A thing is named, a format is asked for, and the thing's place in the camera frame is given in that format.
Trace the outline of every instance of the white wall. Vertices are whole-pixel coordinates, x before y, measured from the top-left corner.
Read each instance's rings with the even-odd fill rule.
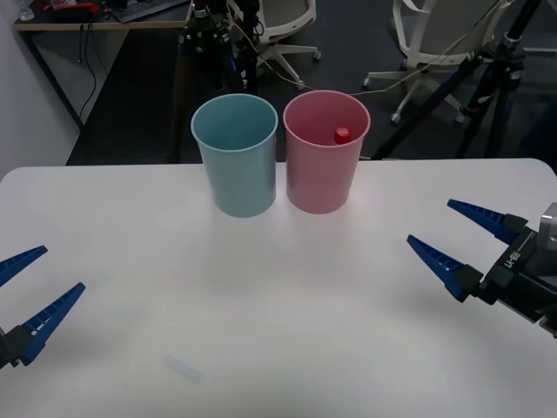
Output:
[[[13,30],[16,0],[0,0],[0,179],[32,165],[65,165],[79,131],[20,36]],[[92,89],[91,74],[77,63],[78,33],[43,33],[35,42],[77,111]],[[124,41],[123,31],[96,35],[110,67]],[[90,49],[98,88],[104,74]],[[88,106],[84,116],[91,111]]]

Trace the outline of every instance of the red bottle cap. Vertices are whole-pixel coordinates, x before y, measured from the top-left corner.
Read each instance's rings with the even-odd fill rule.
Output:
[[[340,126],[334,132],[334,142],[338,145],[348,144],[352,141],[352,133],[350,129]]]

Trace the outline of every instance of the black floor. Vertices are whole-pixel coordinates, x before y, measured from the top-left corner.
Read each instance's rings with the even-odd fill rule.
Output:
[[[504,16],[500,27],[510,27],[523,1],[517,1]],[[312,57],[291,57],[292,66],[307,85],[345,92],[361,91],[369,71],[391,71],[399,67],[402,56],[386,31],[392,15],[392,0],[318,0],[316,23],[289,39],[292,44],[318,46],[321,62]],[[527,29],[524,46],[557,48],[557,22],[548,4],[542,3]],[[68,165],[163,164],[168,151],[171,115],[171,91],[176,59],[177,35],[171,30],[131,30],[106,81],[102,93],[77,141]],[[531,128],[547,104],[554,100],[554,74],[557,58],[528,57],[522,86],[516,94],[502,156],[515,154],[522,137]],[[460,88],[455,96],[466,102],[481,71]],[[375,88],[391,82],[375,84]],[[359,96],[372,115],[372,129],[362,154],[371,155],[395,129],[389,119],[401,100],[403,89],[388,93]],[[275,106],[279,115],[286,104],[299,94],[292,85],[272,73],[266,74],[259,95]],[[408,115],[423,101],[422,91],[407,106]],[[450,158],[458,148],[461,125],[453,122],[455,112],[442,104],[411,137],[393,153],[393,158]],[[489,130],[489,115],[468,157],[483,154]],[[285,159],[284,127],[278,130],[278,160]],[[182,160],[200,162],[191,137],[182,146]]]

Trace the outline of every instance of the plastic cup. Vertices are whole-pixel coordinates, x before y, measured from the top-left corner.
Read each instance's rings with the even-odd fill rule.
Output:
[[[355,98],[338,91],[310,91],[285,108],[286,192],[290,201],[309,213],[329,213],[348,199],[352,179],[369,131],[371,117]],[[352,140],[334,142],[339,127]]]
[[[275,143],[279,117],[262,98],[228,94],[203,104],[191,132],[218,208],[247,218],[275,200]]]

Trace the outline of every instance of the pink cup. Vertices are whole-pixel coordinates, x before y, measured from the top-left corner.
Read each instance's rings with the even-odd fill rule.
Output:
[[[355,98],[338,91],[310,91],[291,101],[283,115],[286,128],[286,192],[309,213],[329,213],[348,199],[364,136],[372,120]],[[352,141],[337,145],[339,127]]]

